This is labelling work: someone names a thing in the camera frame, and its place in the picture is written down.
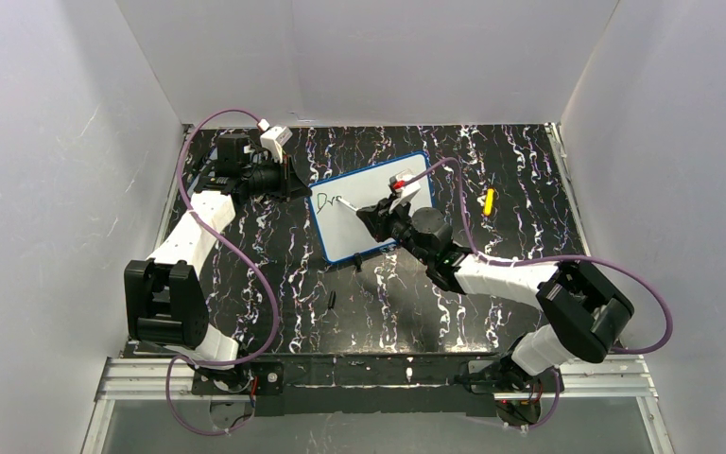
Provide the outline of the blue framed whiteboard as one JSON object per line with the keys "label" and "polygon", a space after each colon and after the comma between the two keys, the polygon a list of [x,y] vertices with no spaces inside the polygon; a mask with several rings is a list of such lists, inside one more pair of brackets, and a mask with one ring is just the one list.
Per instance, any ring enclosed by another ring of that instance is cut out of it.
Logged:
{"label": "blue framed whiteboard", "polygon": [[416,151],[311,183],[309,207],[324,259],[335,264],[353,258],[355,253],[373,252],[394,243],[392,239],[376,242],[356,214],[336,201],[338,197],[357,208],[374,205],[390,195],[391,177],[407,169],[417,175],[429,167],[428,155]]}

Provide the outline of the black white marker pen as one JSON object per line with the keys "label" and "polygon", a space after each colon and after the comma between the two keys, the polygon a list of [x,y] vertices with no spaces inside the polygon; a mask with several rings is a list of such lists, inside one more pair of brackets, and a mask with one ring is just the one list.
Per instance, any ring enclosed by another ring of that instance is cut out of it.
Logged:
{"label": "black white marker pen", "polygon": [[358,208],[355,207],[354,205],[352,205],[349,201],[346,201],[345,199],[343,199],[341,197],[338,197],[336,201],[341,203],[343,206],[345,206],[349,210],[351,210],[353,213],[357,213]]}

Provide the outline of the black marker cap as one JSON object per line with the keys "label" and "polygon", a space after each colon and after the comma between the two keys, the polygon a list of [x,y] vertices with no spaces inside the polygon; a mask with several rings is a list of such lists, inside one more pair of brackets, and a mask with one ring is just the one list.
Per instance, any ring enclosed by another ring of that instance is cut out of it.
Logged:
{"label": "black marker cap", "polygon": [[328,296],[328,300],[327,300],[327,308],[329,310],[331,310],[335,307],[336,299],[337,299],[337,293],[334,290],[331,290],[329,292],[329,296]]}

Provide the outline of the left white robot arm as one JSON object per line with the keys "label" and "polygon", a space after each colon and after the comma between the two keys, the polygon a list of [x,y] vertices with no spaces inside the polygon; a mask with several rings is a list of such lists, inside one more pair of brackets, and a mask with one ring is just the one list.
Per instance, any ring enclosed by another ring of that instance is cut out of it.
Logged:
{"label": "left white robot arm", "polygon": [[310,196],[284,151],[291,135],[289,128],[274,126],[257,142],[245,133],[218,136],[216,158],[185,192],[190,200],[187,214],[147,259],[125,267],[132,340],[162,346],[199,367],[234,367],[240,345],[210,324],[199,273],[237,207],[258,197],[292,201]]}

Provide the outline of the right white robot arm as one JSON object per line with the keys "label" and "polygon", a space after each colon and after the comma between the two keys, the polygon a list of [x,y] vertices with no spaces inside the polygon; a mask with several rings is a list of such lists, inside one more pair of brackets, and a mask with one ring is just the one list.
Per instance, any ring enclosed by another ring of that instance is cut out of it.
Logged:
{"label": "right white robot arm", "polygon": [[560,260],[551,264],[494,264],[459,245],[441,212],[382,199],[355,212],[377,241],[393,239],[425,266],[439,289],[458,294],[489,295],[540,310],[546,325],[516,341],[501,359],[464,383],[485,380],[518,387],[571,359],[600,363],[630,321],[634,307],[594,264]]}

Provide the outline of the yellow marker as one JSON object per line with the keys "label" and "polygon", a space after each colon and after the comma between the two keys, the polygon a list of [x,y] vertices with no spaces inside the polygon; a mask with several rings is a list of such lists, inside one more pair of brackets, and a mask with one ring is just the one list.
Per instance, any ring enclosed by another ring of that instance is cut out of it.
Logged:
{"label": "yellow marker", "polygon": [[483,202],[483,215],[488,217],[493,213],[493,206],[494,206],[494,199],[495,199],[495,190],[493,188],[489,188],[487,190],[484,202]]}

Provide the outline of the aluminium front rail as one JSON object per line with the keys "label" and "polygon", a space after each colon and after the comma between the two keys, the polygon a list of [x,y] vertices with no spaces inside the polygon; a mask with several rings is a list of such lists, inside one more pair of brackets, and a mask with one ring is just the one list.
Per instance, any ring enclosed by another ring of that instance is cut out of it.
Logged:
{"label": "aluminium front rail", "polygon": [[[110,358],[96,400],[163,400],[168,358]],[[279,375],[287,390],[318,389],[431,389],[452,383],[459,360],[441,368],[431,357],[290,357],[282,360]],[[640,356],[610,356],[601,364],[581,361],[561,367],[562,396],[657,397],[647,364]]]}

